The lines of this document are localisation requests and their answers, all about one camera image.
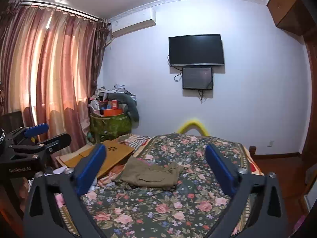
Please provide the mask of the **olive khaki pants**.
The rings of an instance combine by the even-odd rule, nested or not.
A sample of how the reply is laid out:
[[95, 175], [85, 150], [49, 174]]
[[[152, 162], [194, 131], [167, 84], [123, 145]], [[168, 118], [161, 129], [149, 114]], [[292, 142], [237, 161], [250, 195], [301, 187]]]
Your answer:
[[130, 157], [115, 182], [124, 183], [130, 187], [156, 188], [169, 191], [177, 186], [178, 178], [183, 169], [176, 162], [164, 167]]

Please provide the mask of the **colourful fleece blanket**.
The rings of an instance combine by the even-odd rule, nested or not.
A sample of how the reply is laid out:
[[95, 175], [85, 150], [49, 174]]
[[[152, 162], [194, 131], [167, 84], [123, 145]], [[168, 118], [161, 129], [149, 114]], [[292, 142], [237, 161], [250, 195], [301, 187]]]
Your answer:
[[247, 148], [242, 145], [242, 155], [241, 155], [241, 166], [247, 167], [247, 169], [253, 174], [253, 175], [259, 175], [263, 176], [264, 173], [260, 170], [258, 165], [255, 163], [253, 158], [251, 157], [251, 153]]

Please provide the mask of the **dark floral bedspread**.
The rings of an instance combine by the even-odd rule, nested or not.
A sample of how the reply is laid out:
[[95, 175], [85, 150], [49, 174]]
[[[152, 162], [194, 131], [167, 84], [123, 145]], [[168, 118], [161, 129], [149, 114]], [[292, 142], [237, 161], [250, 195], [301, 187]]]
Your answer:
[[205, 160], [210, 144], [242, 167], [238, 142], [178, 133], [143, 137], [134, 157], [182, 166], [177, 186], [169, 191], [130, 187], [115, 182], [122, 170], [113, 169], [81, 201], [107, 237], [204, 237], [230, 201]]

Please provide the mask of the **orange box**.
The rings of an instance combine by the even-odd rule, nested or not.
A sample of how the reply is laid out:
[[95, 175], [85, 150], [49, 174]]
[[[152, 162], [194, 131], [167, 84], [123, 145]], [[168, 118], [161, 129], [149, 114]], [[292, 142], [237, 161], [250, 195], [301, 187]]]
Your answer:
[[117, 108], [117, 109], [106, 109], [103, 111], [103, 116], [104, 117], [113, 117], [113, 116], [116, 116], [116, 115], [120, 115], [120, 114], [123, 114], [123, 110], [120, 109], [120, 108]]

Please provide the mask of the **yellow foam tube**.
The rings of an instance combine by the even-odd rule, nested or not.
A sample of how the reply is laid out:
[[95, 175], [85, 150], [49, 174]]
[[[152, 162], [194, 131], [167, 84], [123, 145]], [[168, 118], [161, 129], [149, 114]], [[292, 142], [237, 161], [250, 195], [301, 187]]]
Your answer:
[[199, 132], [201, 136], [210, 136], [206, 127], [198, 119], [190, 119], [186, 121], [180, 128], [178, 128], [177, 133], [185, 134], [187, 131], [195, 129]]

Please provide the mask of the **pink curtains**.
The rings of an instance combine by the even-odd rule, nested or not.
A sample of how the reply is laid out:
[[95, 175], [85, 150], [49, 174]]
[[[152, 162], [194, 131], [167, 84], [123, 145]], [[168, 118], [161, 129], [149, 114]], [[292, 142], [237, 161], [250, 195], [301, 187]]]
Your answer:
[[21, 112], [26, 127], [46, 123], [40, 140], [69, 134], [54, 157], [87, 142], [108, 33], [106, 21], [54, 8], [11, 3], [1, 12], [1, 114]]

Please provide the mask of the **small black monitor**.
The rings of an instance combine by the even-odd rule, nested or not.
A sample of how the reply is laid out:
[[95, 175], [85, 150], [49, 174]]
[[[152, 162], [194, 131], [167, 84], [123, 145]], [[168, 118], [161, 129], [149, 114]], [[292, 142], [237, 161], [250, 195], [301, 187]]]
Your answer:
[[212, 67], [184, 67], [182, 72], [184, 90], [213, 90]]

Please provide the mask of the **white air conditioner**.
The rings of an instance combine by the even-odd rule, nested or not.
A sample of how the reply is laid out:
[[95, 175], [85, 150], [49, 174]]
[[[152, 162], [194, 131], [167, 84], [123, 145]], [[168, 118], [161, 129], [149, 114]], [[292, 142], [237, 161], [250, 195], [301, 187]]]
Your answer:
[[156, 12], [152, 8], [123, 14], [111, 19], [111, 35], [113, 38], [146, 29], [156, 25]]

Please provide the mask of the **wooden overhead cabinet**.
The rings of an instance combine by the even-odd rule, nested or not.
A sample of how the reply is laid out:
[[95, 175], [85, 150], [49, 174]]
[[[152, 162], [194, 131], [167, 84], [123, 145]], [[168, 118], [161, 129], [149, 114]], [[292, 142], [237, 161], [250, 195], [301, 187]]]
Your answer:
[[304, 35], [315, 25], [302, 0], [269, 0], [267, 7], [275, 25], [295, 35]]

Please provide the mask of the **black wall television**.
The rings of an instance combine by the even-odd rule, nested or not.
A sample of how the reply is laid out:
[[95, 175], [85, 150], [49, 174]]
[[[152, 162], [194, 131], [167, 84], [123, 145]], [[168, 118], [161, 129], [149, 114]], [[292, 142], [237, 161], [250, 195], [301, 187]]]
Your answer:
[[171, 66], [224, 66], [221, 35], [172, 36], [169, 41]]

